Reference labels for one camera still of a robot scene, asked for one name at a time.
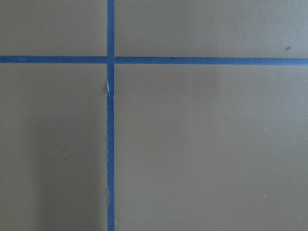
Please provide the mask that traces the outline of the long blue tape strip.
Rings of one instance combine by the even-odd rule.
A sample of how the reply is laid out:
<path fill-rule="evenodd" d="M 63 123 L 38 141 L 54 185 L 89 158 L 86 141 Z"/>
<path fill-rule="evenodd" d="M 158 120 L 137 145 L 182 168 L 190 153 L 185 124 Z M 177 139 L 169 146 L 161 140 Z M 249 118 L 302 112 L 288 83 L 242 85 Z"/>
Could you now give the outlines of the long blue tape strip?
<path fill-rule="evenodd" d="M 107 229 L 115 230 L 115 1 L 107 1 Z"/>

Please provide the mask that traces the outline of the crossing blue tape strip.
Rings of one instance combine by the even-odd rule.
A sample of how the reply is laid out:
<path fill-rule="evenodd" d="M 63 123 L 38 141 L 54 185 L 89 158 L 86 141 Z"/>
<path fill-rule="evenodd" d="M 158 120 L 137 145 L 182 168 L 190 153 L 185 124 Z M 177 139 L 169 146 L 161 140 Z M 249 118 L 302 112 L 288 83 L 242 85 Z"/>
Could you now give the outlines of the crossing blue tape strip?
<path fill-rule="evenodd" d="M 208 64 L 208 65 L 295 65 L 307 66 L 307 58 L 239 58 L 239 57 L 131 57 L 116 56 L 26 56 L 4 55 L 1 63 L 29 64 Z"/>

